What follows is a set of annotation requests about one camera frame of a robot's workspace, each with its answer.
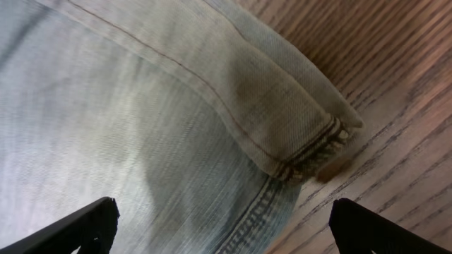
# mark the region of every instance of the denim fabric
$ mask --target denim fabric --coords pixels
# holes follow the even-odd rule
[[[230,2],[5,0],[0,21],[0,247],[108,195],[112,253],[261,253],[362,127]]]

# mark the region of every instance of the brown wood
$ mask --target brown wood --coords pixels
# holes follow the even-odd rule
[[[452,250],[452,1],[237,1],[314,62],[367,124],[303,186],[268,253],[338,253],[327,222],[341,197]]]

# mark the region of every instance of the black object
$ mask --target black object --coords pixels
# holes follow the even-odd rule
[[[112,247],[119,211],[113,198],[103,197],[0,250],[0,254],[105,254]]]
[[[346,198],[334,201],[329,224],[340,254],[451,254]]]

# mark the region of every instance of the folded denim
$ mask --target folded denim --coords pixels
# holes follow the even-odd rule
[[[6,0],[0,20],[0,246],[108,195],[113,253],[261,253],[288,181],[362,128],[229,1]]]

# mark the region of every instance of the brown stitching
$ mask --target brown stitching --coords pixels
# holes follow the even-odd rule
[[[250,139],[250,141],[258,148],[260,149],[262,152],[264,152],[267,156],[269,156],[270,158],[274,159],[277,162],[281,162],[280,159],[278,159],[277,157],[274,157],[273,155],[271,155],[270,153],[268,153],[267,151],[265,151],[258,143],[256,143],[251,136],[247,133],[246,130],[244,130],[240,124],[237,122],[237,120],[235,119],[235,117],[232,115],[231,111],[229,110],[229,108],[226,106],[225,102],[222,100],[221,96],[217,93],[217,91],[215,90],[215,88],[213,88],[212,85],[210,85],[206,80],[204,80],[200,75],[198,75],[197,73],[195,73],[194,71],[190,70],[189,68],[187,68],[186,66],[184,66],[182,63],[179,63],[177,60],[167,56],[166,54],[163,54],[162,52],[159,52],[158,50],[156,50],[155,48],[153,48],[150,45],[147,45],[145,42],[141,41],[140,39],[138,39],[135,35],[131,34],[130,32],[127,32],[126,30],[122,29],[121,27],[109,22],[108,20],[105,20],[104,18],[96,15],[95,13],[86,10],[85,8],[83,8],[82,6],[72,2],[72,0],[67,0],[71,5],[73,5],[76,8],[79,8],[82,11],[85,11],[86,13],[95,16],[96,18],[99,18],[100,20],[108,23],[109,25],[111,25],[112,27],[121,30],[123,33],[127,34],[128,36],[130,36],[131,38],[133,38],[134,40],[136,40],[137,42],[139,42],[140,44],[142,44],[145,47],[148,47],[150,49],[152,49],[154,52],[156,52],[157,54],[159,54],[160,56],[165,57],[166,59],[175,62],[177,65],[181,66],[183,69],[185,69],[186,71],[190,72],[192,75],[196,76],[199,80],[201,80],[203,83],[205,83],[212,91],[213,93],[218,97],[218,99],[221,101],[221,103],[223,104],[223,106],[225,107],[227,113],[230,115],[230,117],[232,118],[232,120],[234,121],[234,123],[240,128],[240,130],[245,134],[245,136]]]

